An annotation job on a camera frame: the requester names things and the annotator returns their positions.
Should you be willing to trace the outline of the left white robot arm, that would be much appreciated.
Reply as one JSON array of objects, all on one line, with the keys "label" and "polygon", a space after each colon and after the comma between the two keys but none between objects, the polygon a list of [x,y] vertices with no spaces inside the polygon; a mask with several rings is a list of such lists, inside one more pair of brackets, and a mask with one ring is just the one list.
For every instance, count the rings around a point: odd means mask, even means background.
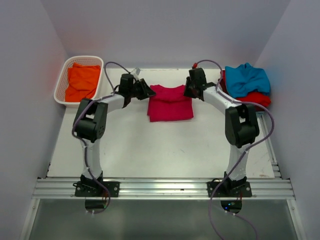
[{"label": "left white robot arm", "polygon": [[132,98],[141,101],[154,96],[156,93],[143,78],[138,78],[135,73],[125,73],[112,94],[80,101],[71,134],[80,140],[83,150],[84,169],[80,185],[85,186],[92,196],[101,195],[106,188],[100,163],[100,139],[106,130],[108,113],[125,108]]}]

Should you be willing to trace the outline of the crimson pink t shirt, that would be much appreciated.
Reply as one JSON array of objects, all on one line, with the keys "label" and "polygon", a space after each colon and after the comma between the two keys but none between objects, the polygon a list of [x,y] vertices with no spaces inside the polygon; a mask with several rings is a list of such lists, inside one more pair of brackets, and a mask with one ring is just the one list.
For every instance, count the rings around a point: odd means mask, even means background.
[{"label": "crimson pink t shirt", "polygon": [[150,88],[156,93],[148,102],[150,122],[186,121],[194,117],[192,99],[184,96],[184,85],[170,88],[157,84]]}]

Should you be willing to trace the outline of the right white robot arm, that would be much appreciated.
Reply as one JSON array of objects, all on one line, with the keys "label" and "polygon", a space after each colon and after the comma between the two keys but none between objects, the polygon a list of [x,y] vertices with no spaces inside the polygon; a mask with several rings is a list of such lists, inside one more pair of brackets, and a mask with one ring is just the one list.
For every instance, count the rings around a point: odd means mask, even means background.
[{"label": "right white robot arm", "polygon": [[200,67],[189,70],[184,89],[185,97],[200,99],[212,105],[224,115],[224,133],[230,144],[227,169],[218,190],[227,196],[235,196],[247,181],[247,149],[260,134],[256,109],[251,104],[237,103],[218,89],[213,82],[207,82]]}]

